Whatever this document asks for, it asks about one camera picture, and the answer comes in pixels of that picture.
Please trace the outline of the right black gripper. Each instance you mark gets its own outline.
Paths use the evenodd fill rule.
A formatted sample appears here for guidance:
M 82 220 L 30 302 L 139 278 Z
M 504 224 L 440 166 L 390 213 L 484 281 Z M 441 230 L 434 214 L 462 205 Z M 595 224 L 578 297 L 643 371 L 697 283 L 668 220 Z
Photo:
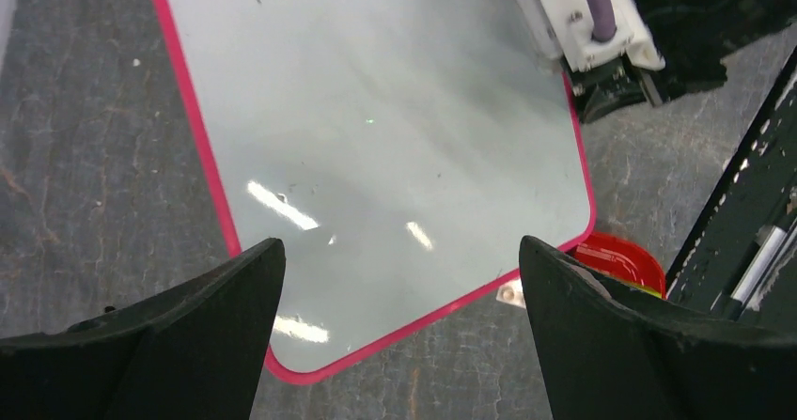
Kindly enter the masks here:
M 637 69 L 624 56 L 607 69 L 572 71 L 572 103 L 583 124 L 626 106 L 714 90 L 727 81 L 724 57 L 796 20 L 796 0 L 634 1 L 665 66 Z

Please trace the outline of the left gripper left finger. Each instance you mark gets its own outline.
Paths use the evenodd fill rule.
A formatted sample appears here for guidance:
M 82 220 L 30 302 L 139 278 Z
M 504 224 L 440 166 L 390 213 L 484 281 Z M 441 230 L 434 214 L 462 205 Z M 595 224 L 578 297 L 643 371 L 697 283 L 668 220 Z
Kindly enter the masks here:
M 5 419 L 246 419 L 286 269 L 268 239 L 138 303 L 1 342 Z

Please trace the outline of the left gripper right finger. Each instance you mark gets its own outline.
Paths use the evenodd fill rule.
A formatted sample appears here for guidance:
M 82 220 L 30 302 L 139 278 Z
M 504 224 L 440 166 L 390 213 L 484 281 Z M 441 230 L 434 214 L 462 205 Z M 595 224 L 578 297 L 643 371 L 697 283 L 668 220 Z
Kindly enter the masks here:
M 673 304 L 535 237 L 520 276 L 557 419 L 792 419 L 796 338 Z

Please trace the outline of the pink framed whiteboard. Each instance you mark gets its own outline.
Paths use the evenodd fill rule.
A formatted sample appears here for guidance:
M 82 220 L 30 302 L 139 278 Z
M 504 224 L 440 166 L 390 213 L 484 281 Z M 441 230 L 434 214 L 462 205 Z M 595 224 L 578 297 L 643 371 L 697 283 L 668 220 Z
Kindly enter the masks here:
M 596 208 L 515 0 L 152 0 L 231 254 L 287 269 L 266 364 L 312 384 L 563 250 Z

